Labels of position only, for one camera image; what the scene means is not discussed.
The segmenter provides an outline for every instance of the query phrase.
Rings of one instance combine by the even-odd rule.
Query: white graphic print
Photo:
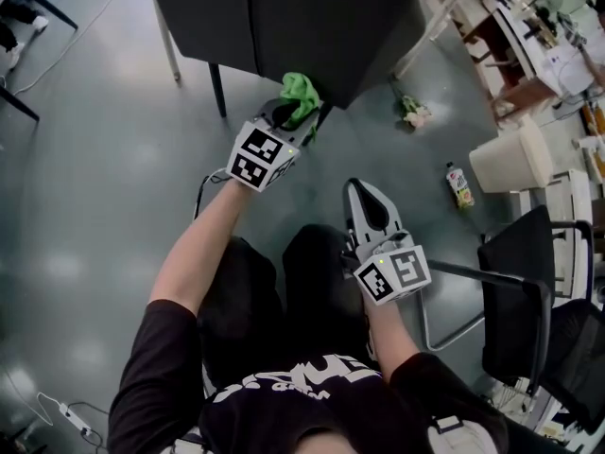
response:
[[[380,376],[380,374],[355,358],[343,355],[324,355],[326,367],[318,370],[310,362],[299,363],[289,372],[263,372],[256,375],[248,375],[241,384],[233,384],[218,393],[214,403],[222,402],[232,393],[242,389],[264,389],[270,386],[274,392],[286,392],[295,390],[305,395],[321,400],[330,398],[330,393],[325,390],[314,392],[314,387],[321,385],[329,378],[339,376],[345,378],[349,383],[355,383],[369,376]]]

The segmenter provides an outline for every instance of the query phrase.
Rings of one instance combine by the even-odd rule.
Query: plastic bottle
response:
[[[445,175],[445,178],[456,196],[456,203],[459,209],[475,205],[475,199],[469,188],[469,183],[466,181],[466,177],[464,177],[464,172],[461,168],[456,168],[452,162],[449,162],[447,164],[447,175]]]

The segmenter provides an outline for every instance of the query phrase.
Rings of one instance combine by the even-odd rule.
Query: chair leg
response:
[[[476,281],[482,281],[504,288],[516,288],[522,290],[533,302],[536,303],[540,314],[537,316],[537,340],[534,346],[529,386],[527,387],[527,393],[530,396],[533,396],[538,387],[540,375],[544,371],[546,355],[548,353],[550,310],[552,307],[552,291],[548,288],[548,286],[542,281],[532,281],[508,274],[500,274],[498,272],[476,270],[466,266],[449,264],[447,262],[435,261],[432,259],[426,259],[426,264],[428,265],[428,268],[433,271],[441,271],[447,274],[468,277],[469,279],[475,279]]]
[[[17,108],[20,112],[27,114],[34,121],[40,121],[40,117],[33,111],[31,111],[21,99],[12,95],[7,89],[2,86],[0,86],[0,97],[2,97],[15,108]]]
[[[595,288],[595,237],[593,235],[593,226],[585,220],[557,221],[550,222],[553,229],[576,229],[581,233],[582,239],[586,241],[588,256],[586,264],[588,269],[586,282],[586,299],[592,301],[593,289]]]
[[[43,454],[46,451],[47,445],[42,445],[40,447],[38,447],[35,451],[33,451],[31,454]]]
[[[216,105],[218,106],[218,112],[220,117],[227,116],[227,109],[225,108],[225,95],[223,94],[223,83],[220,80],[220,70],[218,64],[212,64],[208,62],[208,68],[210,69],[210,78],[212,79],[212,87],[215,88]]]
[[[62,11],[57,9],[57,7],[55,7],[53,4],[51,4],[48,0],[33,0],[33,1],[36,2],[37,4],[39,4],[41,7],[44,7],[45,9],[47,9],[50,13],[57,16],[57,18],[63,20],[63,22],[66,23],[68,26],[72,26],[75,30],[78,30],[78,25],[72,19],[70,19],[67,15],[65,15]]]
[[[320,129],[321,123],[323,123],[323,121],[325,121],[325,118],[328,117],[328,114],[333,110],[333,108],[334,108],[334,106],[327,102],[324,102],[321,105],[320,115],[318,116],[318,125],[316,127],[317,131]],[[312,133],[307,134],[304,137],[304,139],[302,140],[301,146],[306,147],[309,144],[309,142],[311,141],[311,139],[313,139]]]

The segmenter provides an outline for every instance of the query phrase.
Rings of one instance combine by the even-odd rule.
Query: white cable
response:
[[[67,54],[67,52],[69,51],[69,49],[71,49],[77,41],[79,41],[82,37],[84,37],[86,35],[86,32],[88,32],[88,30],[90,29],[91,26],[93,26],[93,24],[99,19],[99,17],[101,15],[103,15],[103,13],[105,12],[105,10],[107,9],[107,7],[110,5],[110,3],[113,0],[108,0],[107,3],[103,6],[103,8],[101,9],[101,11],[95,16],[95,18],[90,22],[90,24],[88,24],[84,30],[82,30],[82,32],[69,44],[67,45],[67,47],[65,47],[65,49],[60,53],[59,57],[57,58],[56,61],[54,61],[51,65],[49,65],[31,84],[27,85],[26,87],[20,89],[19,91],[17,91],[16,93],[14,93],[15,96],[21,94],[21,93],[25,93],[26,91],[29,91],[32,87],[34,87],[36,84],[38,84],[38,82],[40,82],[40,80],[46,76],[46,74],[48,74],[53,67],[55,67],[60,61],[61,59],[63,59],[63,56],[65,54]]]
[[[40,402],[40,397],[44,397],[47,398],[48,400],[55,402],[57,404],[57,406],[60,405],[59,400],[53,398],[53,397],[49,397],[48,395],[46,395],[45,393],[42,392],[38,392],[38,394],[36,395],[36,401],[38,402],[38,405],[40,406],[40,408],[42,409],[42,412],[44,412],[44,416],[42,416],[37,410],[35,410],[33,407],[31,407],[29,405],[29,403],[24,399],[24,397],[21,395],[21,392],[19,391],[19,389],[17,388],[17,386],[15,385],[15,382],[12,381],[12,377],[10,376],[9,370],[7,369],[7,367],[5,366],[4,362],[0,361],[0,363],[2,363],[2,368],[4,369],[4,372],[7,376],[7,378],[9,379],[9,383],[10,385],[12,385],[12,388],[15,390],[15,392],[17,392],[17,395],[19,395],[19,398],[21,399],[21,401],[26,405],[26,407],[28,409],[30,409],[32,412],[34,412],[42,421],[44,421],[46,424],[48,424],[50,427],[53,427],[53,421],[52,418],[50,417],[50,415],[48,415],[48,412],[46,411],[46,409],[44,408],[44,405],[42,405],[42,402]]]
[[[222,167],[222,168],[219,168],[217,171],[213,172],[213,174],[208,177],[208,180],[206,180],[206,183],[210,182],[212,180],[212,177],[214,177],[217,173],[220,173],[221,171],[225,171],[226,169],[227,169],[226,167]]]
[[[69,49],[71,49],[82,37],[84,37],[86,35],[86,32],[88,32],[88,30],[91,28],[91,26],[93,26],[93,24],[98,20],[98,18],[101,15],[103,15],[103,13],[105,12],[105,10],[107,9],[107,7],[110,5],[110,3],[112,1],[113,0],[108,0],[107,1],[107,3],[103,6],[103,8],[96,15],[96,17],[91,21],[91,23],[84,28],[84,30],[82,31],[82,33],[80,33],[69,45],[67,45],[67,47],[65,47],[65,49],[60,53],[59,58],[56,61],[54,61],[52,64],[50,64],[31,84],[29,84],[26,87],[20,89],[19,91],[17,91],[16,93],[14,93],[14,95],[18,96],[21,93],[29,91],[32,87],[34,87],[36,84],[38,84],[38,82],[44,76],[46,76],[46,74],[48,74],[53,69],[53,67],[55,67],[59,62],[61,62],[61,59],[63,59],[63,56],[65,54],[67,54],[67,52],[69,51]]]

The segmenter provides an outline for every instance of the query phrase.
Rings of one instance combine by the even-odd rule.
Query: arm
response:
[[[194,315],[208,292],[220,258],[252,190],[229,180],[182,234],[166,258],[149,302],[167,299]]]
[[[599,69],[599,67],[596,65],[596,63],[593,61],[593,59],[590,57],[590,55],[586,51],[585,47],[581,47],[579,52],[581,53],[582,57],[584,58],[586,67],[588,67],[588,70],[595,78],[596,83],[600,87],[605,88],[605,72],[603,72],[602,69]]]
[[[227,182],[162,265],[110,410],[112,454],[159,453],[197,422],[204,394],[196,316],[250,195]]]
[[[396,303],[376,306],[371,301],[366,301],[365,294],[363,298],[380,370],[389,382],[393,372],[419,353],[419,350],[407,333]]]

